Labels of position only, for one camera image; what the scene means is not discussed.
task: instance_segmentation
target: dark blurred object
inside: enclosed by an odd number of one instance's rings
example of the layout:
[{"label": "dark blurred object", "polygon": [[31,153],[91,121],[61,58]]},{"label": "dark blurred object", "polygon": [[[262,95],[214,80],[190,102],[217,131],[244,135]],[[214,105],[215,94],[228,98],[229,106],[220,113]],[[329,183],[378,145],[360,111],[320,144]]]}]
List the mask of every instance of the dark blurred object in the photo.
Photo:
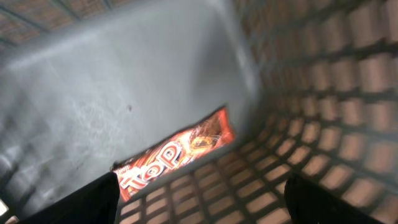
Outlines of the dark blurred object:
[{"label": "dark blurred object", "polygon": [[110,172],[20,223],[112,224],[118,200],[118,178]]},{"label": "dark blurred object", "polygon": [[293,224],[381,223],[297,174],[287,180],[285,201]]}]

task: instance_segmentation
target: trash bin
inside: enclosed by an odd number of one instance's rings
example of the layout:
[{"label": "trash bin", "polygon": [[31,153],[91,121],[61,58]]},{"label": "trash bin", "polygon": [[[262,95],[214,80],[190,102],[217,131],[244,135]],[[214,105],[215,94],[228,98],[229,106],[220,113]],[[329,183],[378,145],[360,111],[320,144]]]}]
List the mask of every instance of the trash bin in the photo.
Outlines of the trash bin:
[{"label": "trash bin", "polygon": [[292,172],[394,223],[396,10],[397,0],[1,1],[0,221],[226,105],[235,141],[121,201],[116,223],[290,223]]}]

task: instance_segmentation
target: red candy wrapper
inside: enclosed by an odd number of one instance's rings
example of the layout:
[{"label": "red candy wrapper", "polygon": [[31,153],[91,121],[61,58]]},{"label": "red candy wrapper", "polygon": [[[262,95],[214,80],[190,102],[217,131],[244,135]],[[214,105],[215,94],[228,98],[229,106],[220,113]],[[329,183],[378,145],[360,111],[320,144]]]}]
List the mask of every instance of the red candy wrapper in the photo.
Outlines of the red candy wrapper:
[{"label": "red candy wrapper", "polygon": [[113,169],[118,175],[123,200],[128,201],[150,182],[231,143],[233,139],[227,110],[222,108],[198,125],[123,162]]}]

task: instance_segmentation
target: candy wrapper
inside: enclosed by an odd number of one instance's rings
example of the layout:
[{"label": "candy wrapper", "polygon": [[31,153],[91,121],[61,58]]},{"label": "candy wrapper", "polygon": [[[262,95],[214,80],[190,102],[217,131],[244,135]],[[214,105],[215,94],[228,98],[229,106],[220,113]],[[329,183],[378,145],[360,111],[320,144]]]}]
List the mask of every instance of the candy wrapper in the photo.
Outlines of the candy wrapper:
[{"label": "candy wrapper", "polygon": [[198,125],[181,131],[158,145],[114,165],[121,196],[128,201],[150,182],[177,170],[215,149],[229,144],[234,133],[226,108],[222,108]]}]

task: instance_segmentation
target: gray plastic surface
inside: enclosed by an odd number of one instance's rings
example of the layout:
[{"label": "gray plastic surface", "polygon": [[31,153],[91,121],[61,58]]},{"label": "gray plastic surface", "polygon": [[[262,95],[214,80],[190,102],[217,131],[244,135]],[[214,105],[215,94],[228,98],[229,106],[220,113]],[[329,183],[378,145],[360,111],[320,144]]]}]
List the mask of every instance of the gray plastic surface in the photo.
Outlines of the gray plastic surface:
[{"label": "gray plastic surface", "polygon": [[4,189],[29,215],[227,105],[259,95],[226,1],[135,2],[1,58]]}]

